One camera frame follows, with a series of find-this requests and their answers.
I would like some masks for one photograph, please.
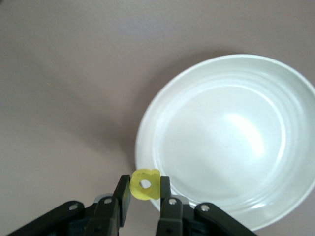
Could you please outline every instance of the yellow object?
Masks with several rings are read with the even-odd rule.
[[[146,180],[150,182],[150,186],[148,183],[142,184],[141,181]],[[131,194],[140,200],[149,200],[149,199],[159,199],[160,198],[160,173],[159,170],[153,169],[140,169],[133,172],[130,179],[130,191]]]

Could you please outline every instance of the beige table surface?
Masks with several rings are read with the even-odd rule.
[[[243,53],[315,84],[315,1],[2,0],[0,235],[112,192],[135,169],[136,132],[155,94],[197,62]],[[312,192],[256,233],[315,235],[314,212]],[[120,235],[153,236],[158,218],[133,199]]]

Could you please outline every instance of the hole in yellow object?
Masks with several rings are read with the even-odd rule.
[[[150,183],[150,181],[148,181],[147,179],[141,180],[139,184],[140,184],[140,186],[143,187],[144,189],[151,187],[151,183]]]

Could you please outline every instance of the white bowl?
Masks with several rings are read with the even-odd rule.
[[[299,72],[266,57],[201,62],[148,107],[136,167],[170,176],[172,194],[192,206],[211,202],[251,230],[265,227],[314,187],[315,90]]]

